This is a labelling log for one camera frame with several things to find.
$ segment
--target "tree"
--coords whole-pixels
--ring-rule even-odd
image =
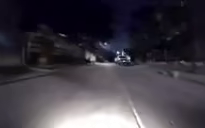
[[[145,56],[152,49],[159,49],[166,60],[167,55],[181,56],[179,51],[190,42],[187,11],[182,6],[149,6],[136,11],[131,31],[135,52]]]

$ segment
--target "night sky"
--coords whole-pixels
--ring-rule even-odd
[[[161,0],[0,0],[0,29],[36,29],[47,24],[56,32],[85,33],[107,39],[114,47],[127,46],[131,14]],[[176,4],[179,0],[162,0]],[[205,0],[190,1],[193,32],[205,38]]]
[[[57,32],[107,39],[114,49],[121,49],[128,46],[131,14],[142,3],[139,0],[26,0],[21,2],[21,28],[28,31],[43,23]]]

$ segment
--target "lane marking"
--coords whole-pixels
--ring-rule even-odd
[[[126,97],[126,99],[128,101],[129,107],[130,107],[131,112],[132,112],[132,114],[134,116],[134,119],[136,121],[137,127],[138,128],[146,128],[145,125],[143,124],[142,119],[140,118],[136,108],[135,108],[135,105],[134,105],[134,103],[132,101],[131,95],[128,92],[128,89],[122,83],[119,83],[119,85],[121,86],[122,92],[124,93],[124,95],[125,95],[125,97]]]

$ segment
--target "headlight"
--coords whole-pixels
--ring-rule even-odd
[[[127,56],[127,59],[128,59],[128,60],[131,60],[131,57],[130,57],[130,56]]]

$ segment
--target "asphalt road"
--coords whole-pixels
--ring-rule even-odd
[[[205,86],[148,66],[66,67],[0,86],[0,128],[205,128]]]

